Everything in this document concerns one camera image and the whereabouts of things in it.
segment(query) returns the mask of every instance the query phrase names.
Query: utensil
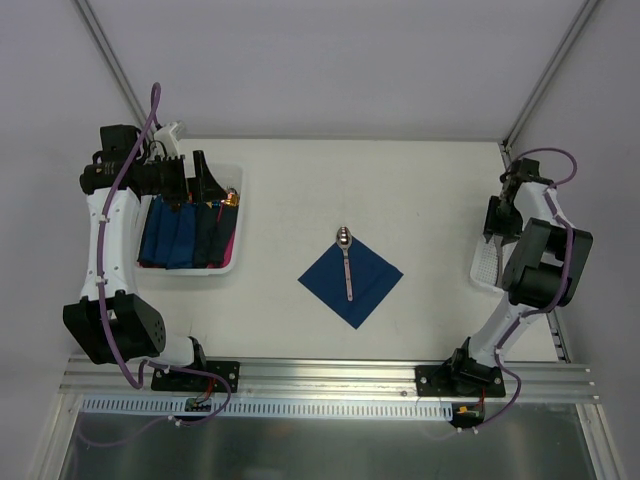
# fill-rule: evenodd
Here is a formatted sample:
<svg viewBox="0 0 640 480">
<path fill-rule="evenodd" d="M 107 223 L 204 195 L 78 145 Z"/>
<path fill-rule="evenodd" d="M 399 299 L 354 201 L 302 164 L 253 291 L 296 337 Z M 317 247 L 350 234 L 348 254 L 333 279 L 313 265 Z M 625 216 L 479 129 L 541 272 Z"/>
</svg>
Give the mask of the utensil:
<svg viewBox="0 0 640 480">
<path fill-rule="evenodd" d="M 347 282 L 347 300 L 353 301 L 353 289 L 351 288 L 351 268 L 349 267 L 349 247 L 353 243 L 353 237 L 347 227 L 340 227 L 336 234 L 336 243 L 342 249 L 344 259 L 344 277 Z"/>
</svg>

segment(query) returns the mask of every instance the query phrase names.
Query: white table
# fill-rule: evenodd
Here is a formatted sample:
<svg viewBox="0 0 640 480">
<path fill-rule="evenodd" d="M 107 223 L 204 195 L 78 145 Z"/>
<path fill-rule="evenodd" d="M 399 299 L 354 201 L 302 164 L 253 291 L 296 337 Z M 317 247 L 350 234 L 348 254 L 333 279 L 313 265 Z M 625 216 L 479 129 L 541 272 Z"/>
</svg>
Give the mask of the white table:
<svg viewBox="0 0 640 480">
<path fill-rule="evenodd" d="M 167 328 L 207 355 L 442 360 L 477 331 L 499 295 L 469 268 L 503 170 L 493 143 L 183 140 L 209 163 L 245 169 L 238 263 L 224 277 L 138 274 Z M 347 225 L 404 277 L 354 330 L 298 278 Z M 509 360 L 555 361 L 545 320 Z"/>
</svg>

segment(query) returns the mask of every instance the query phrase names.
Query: white bin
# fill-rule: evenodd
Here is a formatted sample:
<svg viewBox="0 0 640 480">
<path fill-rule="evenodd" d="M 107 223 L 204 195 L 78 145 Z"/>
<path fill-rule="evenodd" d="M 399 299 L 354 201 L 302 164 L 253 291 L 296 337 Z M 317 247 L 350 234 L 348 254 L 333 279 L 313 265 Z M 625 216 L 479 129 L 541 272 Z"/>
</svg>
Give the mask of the white bin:
<svg viewBox="0 0 640 480">
<path fill-rule="evenodd" d="M 136 263 L 136 271 L 144 272 L 153 275 L 172 275 L 172 276 L 192 276 L 192 277 L 207 277 L 210 275 L 224 275 L 229 272 L 236 264 L 236 259 L 239 255 L 240 239 L 242 238 L 242 220 L 244 217 L 245 202 L 243 200 L 242 183 L 244 179 L 244 171 L 242 167 L 238 165 L 231 165 L 225 163 L 210 163 L 207 162 L 211 174 L 216 181 L 225 189 L 233 187 L 240 195 L 240 205 L 238 206 L 238 219 L 236 221 L 236 230 L 233 238 L 233 251 L 231 253 L 231 260 L 229 264 L 223 268 L 177 268 L 173 270 L 167 270 L 164 268 L 143 268 Z M 142 229 L 144 228 L 144 222 L 147 218 L 147 211 L 151 202 L 147 200 L 142 203 L 140 211 L 140 218 L 142 219 L 142 228 L 140 229 L 140 235 L 138 235 L 138 248 L 136 249 L 136 258 L 140 251 L 140 240 L 142 238 Z"/>
</svg>

